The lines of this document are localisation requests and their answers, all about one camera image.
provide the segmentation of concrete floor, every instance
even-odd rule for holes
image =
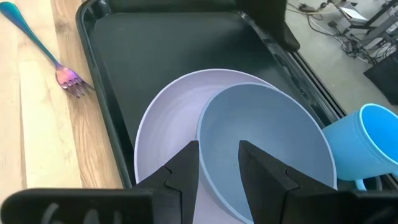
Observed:
[[[289,0],[289,3],[295,6],[306,3],[318,7],[321,2],[321,0]],[[384,3],[383,0],[357,2],[359,3],[356,6],[357,10],[368,19],[377,13]],[[325,12],[334,10],[334,7],[329,6]],[[381,17],[376,23],[382,22],[387,16]],[[345,19],[338,11],[324,14],[322,21],[315,22],[329,32],[335,33],[327,25],[331,20],[336,21],[339,26],[346,26]],[[370,64],[347,56],[341,49],[341,43],[333,37],[311,30],[306,16],[287,11],[286,22],[301,44],[300,53],[347,113],[353,112],[365,103],[377,103],[398,114],[398,106],[392,106],[379,89],[363,75],[363,72],[371,67]],[[353,31],[354,34],[363,32],[363,30]]]

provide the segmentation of wooden surface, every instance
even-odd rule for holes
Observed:
[[[75,24],[81,0],[11,2],[55,58],[92,84]],[[0,203],[33,187],[121,188],[95,93],[67,95],[50,61],[1,14],[0,27]]]

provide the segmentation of blue cup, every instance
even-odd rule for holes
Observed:
[[[323,129],[335,159],[337,178],[354,180],[366,190],[363,179],[398,170],[398,116],[375,104]]]

